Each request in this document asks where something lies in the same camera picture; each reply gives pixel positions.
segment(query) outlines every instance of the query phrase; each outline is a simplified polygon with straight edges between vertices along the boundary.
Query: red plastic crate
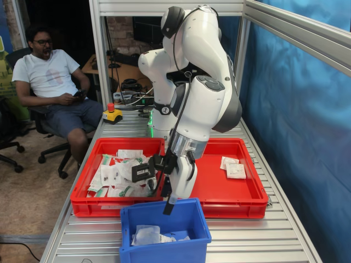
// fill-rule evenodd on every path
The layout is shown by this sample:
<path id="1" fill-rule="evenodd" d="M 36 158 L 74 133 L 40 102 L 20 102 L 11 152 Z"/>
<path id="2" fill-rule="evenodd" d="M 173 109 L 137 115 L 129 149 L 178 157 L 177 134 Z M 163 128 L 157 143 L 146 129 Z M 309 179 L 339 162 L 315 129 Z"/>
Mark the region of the red plastic crate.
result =
<path id="1" fill-rule="evenodd" d="M 227 178 L 227 171 L 219 168 L 222 156 L 238 159 L 246 179 Z M 206 218 L 264 217 L 268 196 L 243 140 L 210 139 L 196 166 L 190 198 L 199 198 Z"/>
<path id="2" fill-rule="evenodd" d="M 71 194 L 71 203 L 76 216 L 120 216 L 123 207 L 136 203 L 162 201 L 161 187 L 155 197 L 89 197 L 90 182 L 98 170 L 102 154 L 116 155 L 118 149 L 143 150 L 147 157 L 155 153 L 165 154 L 165 141 L 160 138 L 101 138 L 96 143 L 84 165 L 84 169 Z"/>

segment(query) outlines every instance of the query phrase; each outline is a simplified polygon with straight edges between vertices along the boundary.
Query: eyeglasses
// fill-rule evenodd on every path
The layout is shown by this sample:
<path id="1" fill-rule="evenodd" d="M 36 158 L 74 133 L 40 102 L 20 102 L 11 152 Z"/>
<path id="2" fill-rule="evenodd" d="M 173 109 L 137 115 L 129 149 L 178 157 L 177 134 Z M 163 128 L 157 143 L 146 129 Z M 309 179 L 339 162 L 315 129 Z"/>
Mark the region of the eyeglasses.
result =
<path id="1" fill-rule="evenodd" d="M 34 42 L 38 42 L 38 44 L 43 46 L 43 47 L 46 45 L 46 43 L 48 43 L 49 45 L 53 44 L 53 41 L 51 39 L 48 39 L 48 40 L 43 40 L 43 39 L 34 40 Z"/>

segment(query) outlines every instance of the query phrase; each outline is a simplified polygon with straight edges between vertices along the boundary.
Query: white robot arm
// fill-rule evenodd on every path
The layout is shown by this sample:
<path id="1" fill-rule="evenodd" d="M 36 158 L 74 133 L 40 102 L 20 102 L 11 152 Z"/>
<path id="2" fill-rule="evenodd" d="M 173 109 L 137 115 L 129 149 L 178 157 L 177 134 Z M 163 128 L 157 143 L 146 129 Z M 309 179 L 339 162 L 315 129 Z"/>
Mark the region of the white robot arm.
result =
<path id="1" fill-rule="evenodd" d="M 197 176 L 195 159 L 201 158 L 211 129 L 223 133 L 235 127 L 241 118 L 241 105 L 213 9 L 207 5 L 192 11 L 171 7 L 162 18 L 161 30 L 165 35 L 163 49 L 141 55 L 139 67 L 154 84 L 155 128 L 169 132 L 174 127 L 166 156 L 158 160 L 158 169 L 162 167 L 169 175 L 166 182 L 170 181 L 171 188 L 164 191 L 171 192 L 165 209 L 169 214 L 178 198 L 191 194 Z M 175 88 L 166 73 L 183 69 L 189 62 L 210 77 L 196 76 L 190 84 Z M 158 104 L 172 112 L 163 115 Z"/>

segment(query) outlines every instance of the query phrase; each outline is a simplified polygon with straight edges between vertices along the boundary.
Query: blue plastic bin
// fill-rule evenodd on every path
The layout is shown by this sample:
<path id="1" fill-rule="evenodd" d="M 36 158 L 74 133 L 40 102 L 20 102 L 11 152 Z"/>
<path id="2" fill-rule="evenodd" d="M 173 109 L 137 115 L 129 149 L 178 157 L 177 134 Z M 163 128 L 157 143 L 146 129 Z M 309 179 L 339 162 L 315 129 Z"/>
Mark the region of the blue plastic bin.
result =
<path id="1" fill-rule="evenodd" d="M 122 263 L 204 263 L 211 234 L 198 198 L 178 200 L 171 215 L 163 215 L 166 202 L 135 204 L 121 210 Z M 132 246 L 137 225 L 159 226 L 161 234 L 191 240 Z"/>

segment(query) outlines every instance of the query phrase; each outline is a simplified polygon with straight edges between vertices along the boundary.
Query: hand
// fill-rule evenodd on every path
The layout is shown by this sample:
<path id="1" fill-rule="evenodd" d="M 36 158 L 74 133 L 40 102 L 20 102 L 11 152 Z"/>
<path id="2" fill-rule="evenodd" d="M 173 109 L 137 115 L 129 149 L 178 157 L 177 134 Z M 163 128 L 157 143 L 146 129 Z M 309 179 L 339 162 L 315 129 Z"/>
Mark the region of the hand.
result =
<path id="1" fill-rule="evenodd" d="M 73 97 L 72 94 L 69 93 L 64 93 L 57 97 L 57 104 L 61 105 L 71 105 L 75 101 L 77 101 L 77 97 Z"/>

